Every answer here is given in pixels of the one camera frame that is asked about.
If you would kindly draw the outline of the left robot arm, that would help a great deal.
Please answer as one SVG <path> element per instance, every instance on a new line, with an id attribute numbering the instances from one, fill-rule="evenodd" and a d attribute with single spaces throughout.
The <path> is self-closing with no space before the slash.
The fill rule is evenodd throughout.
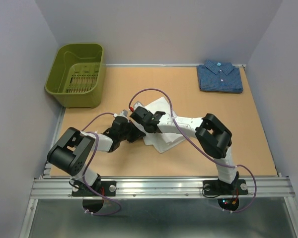
<path id="1" fill-rule="evenodd" d="M 103 133 L 80 131 L 70 127 L 47 154 L 47 161 L 66 172 L 72 178 L 84 182 L 83 189 L 89 195 L 100 191 L 99 174 L 87 167 L 90 152 L 115 151 L 122 141 L 133 143 L 146 134 L 125 116 L 116 116 L 111 127 Z"/>

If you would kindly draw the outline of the white long sleeve shirt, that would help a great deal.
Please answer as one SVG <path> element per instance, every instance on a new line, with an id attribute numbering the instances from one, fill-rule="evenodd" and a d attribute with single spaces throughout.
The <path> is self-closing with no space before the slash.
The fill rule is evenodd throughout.
<path id="1" fill-rule="evenodd" d="M 146 105 L 145 108 L 151 113 L 154 113 L 156 111 L 170 113 L 170 105 L 164 97 L 160 97 L 159 99 L 151 102 L 150 104 Z M 159 153 L 164 153 L 185 140 L 182 134 L 148 133 L 145 132 L 144 127 L 137 122 L 134 122 L 134 125 L 140 131 L 146 134 L 143 138 L 145 145 L 153 146 Z"/>

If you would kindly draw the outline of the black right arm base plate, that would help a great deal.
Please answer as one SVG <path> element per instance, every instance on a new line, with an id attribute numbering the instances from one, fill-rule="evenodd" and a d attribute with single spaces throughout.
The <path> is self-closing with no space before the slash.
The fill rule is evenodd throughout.
<path id="1" fill-rule="evenodd" d="M 248 195 L 246 181 L 238 179 L 232 184 L 227 184 L 218 179 L 203 181 L 202 188 L 206 196 L 224 196 L 224 195 Z"/>

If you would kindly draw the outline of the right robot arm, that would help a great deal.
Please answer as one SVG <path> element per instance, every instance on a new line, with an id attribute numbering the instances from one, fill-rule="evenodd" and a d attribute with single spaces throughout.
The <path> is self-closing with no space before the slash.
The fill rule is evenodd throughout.
<path id="1" fill-rule="evenodd" d="M 220 191 L 231 193 L 236 189 L 239 175 L 230 151 L 232 133 L 215 115 L 186 118 L 172 112 L 152 113 L 143 106 L 134 106 L 130 117 L 146 133 L 180 134 L 192 145 L 190 138 L 197 139 L 201 148 L 194 147 L 216 164 Z"/>

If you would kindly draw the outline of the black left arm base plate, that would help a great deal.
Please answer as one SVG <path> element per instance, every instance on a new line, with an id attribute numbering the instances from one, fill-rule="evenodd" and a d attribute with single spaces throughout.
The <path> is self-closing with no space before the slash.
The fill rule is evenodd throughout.
<path id="1" fill-rule="evenodd" d="M 93 191 L 79 180 L 72 179 L 69 181 L 69 184 L 72 187 L 73 197 L 96 196 Z M 114 180 L 96 181 L 93 185 L 91 185 L 91 188 L 107 197 L 114 197 L 116 195 L 116 181 Z"/>

